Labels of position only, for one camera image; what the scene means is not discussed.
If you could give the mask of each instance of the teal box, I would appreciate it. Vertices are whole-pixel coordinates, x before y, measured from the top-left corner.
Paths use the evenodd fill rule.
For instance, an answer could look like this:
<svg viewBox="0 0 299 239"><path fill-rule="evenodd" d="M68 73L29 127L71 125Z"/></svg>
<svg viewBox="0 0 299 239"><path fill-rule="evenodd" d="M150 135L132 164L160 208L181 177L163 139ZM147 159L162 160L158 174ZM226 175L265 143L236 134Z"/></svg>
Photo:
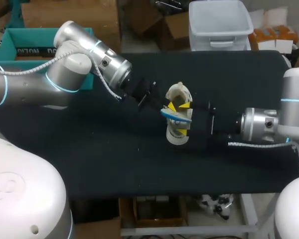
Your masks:
<svg viewBox="0 0 299 239"><path fill-rule="evenodd" d="M85 30L93 35L91 28ZM0 66L11 66L29 70L47 61L15 61L17 55L53 54L53 40L58 28L7 28L0 44ZM81 90L93 88L93 74L88 74Z"/></svg>

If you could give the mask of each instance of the white sneaker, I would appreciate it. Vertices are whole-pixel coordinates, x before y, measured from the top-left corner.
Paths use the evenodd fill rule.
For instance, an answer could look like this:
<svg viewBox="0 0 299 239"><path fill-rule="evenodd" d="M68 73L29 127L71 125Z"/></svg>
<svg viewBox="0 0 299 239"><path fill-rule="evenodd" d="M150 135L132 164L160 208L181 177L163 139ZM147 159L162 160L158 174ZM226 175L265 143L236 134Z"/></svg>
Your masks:
<svg viewBox="0 0 299 239"><path fill-rule="evenodd" d="M178 109L178 106L193 101L188 88L184 86L182 82L172 85L165 97L173 102L178 113L181 113L184 115L184 117L191 119L193 109ZM189 129L190 123L188 122L179 122L167 119L166 138L174 145L185 144L189 139L189 137L186 135L187 130Z"/></svg>

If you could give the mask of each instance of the coiled cable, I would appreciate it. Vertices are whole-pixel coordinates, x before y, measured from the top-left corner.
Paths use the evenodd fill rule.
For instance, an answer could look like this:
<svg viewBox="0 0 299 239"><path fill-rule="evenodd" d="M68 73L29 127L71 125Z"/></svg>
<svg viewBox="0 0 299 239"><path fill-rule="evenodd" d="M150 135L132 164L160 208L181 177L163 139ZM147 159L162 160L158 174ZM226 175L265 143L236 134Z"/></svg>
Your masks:
<svg viewBox="0 0 299 239"><path fill-rule="evenodd" d="M278 147L286 147L291 146L293 150L297 150L299 156L299 144L291 141L287 143L277 143L277 144L249 144L249 143L238 143L238 142L228 142L228 146L236 146L236 147L250 147L250 148L278 148Z"/></svg>
<svg viewBox="0 0 299 239"><path fill-rule="evenodd" d="M98 77L101 79L104 87L106 88L106 90L115 98L117 99L118 101L121 101L122 100L122 97L120 97L119 95L115 94L111 89L110 87L108 86L108 84L106 83L106 81L104 80L104 77L102 76L101 74L101 71L97 65L97 63L95 62L95 60L88 54L86 54L86 52L84 52L83 50L72 50L72 51L69 51L69 52L66 52L66 53L62 53L60 56L57 56L57 57L54 57L53 59L49 60L48 62L42 64L42 65L39 65L33 69L30 69L30 70L26 70L26 71L20 71L20 72L11 72L11 71L2 71L0 70L0 75L5 75L5 76L22 76L22 75L28 75L28 74L33 74L33 73L36 73L46 67L49 67L50 65L52 65L53 63L67 57L67 56L70 56L70 55L73 55L73 54L77 54L77 53L83 53L85 55L87 55L90 60L93 62L94 64L94 67L96 69L96 72L97 72L97 75Z"/></svg>

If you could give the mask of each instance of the black cloth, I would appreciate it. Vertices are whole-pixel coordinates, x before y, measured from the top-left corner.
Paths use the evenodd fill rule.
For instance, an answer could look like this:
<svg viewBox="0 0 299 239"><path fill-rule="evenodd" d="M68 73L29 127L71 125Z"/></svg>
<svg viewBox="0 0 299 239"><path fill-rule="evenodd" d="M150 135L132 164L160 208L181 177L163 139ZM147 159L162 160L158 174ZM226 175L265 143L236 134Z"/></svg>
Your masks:
<svg viewBox="0 0 299 239"><path fill-rule="evenodd" d="M160 91L182 81L193 100L212 100L234 118L246 107L277 109L287 66L278 52L123 54L134 77L161 80ZM231 123L218 120L223 129ZM0 131L13 144L48 160L70 199L136 195L280 192L299 176L288 148L177 147L166 140L166 119L137 103L117 102L99 80L62 111L0 107Z"/></svg>

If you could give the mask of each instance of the screw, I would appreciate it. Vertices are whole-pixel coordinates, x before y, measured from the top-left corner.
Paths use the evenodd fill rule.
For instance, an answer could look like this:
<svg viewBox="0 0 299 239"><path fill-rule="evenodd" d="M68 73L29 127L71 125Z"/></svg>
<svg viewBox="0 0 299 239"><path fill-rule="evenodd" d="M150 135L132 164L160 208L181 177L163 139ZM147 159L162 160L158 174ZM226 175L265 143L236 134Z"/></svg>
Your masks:
<svg viewBox="0 0 299 239"><path fill-rule="evenodd" d="M103 60L102 61L102 65L103 66L108 66L109 65L109 61L108 60Z"/></svg>
<svg viewBox="0 0 299 239"><path fill-rule="evenodd" d="M266 126L267 128L271 128L272 126L274 126L274 124L273 124L272 121L266 121L266 122L265 122L265 126Z"/></svg>

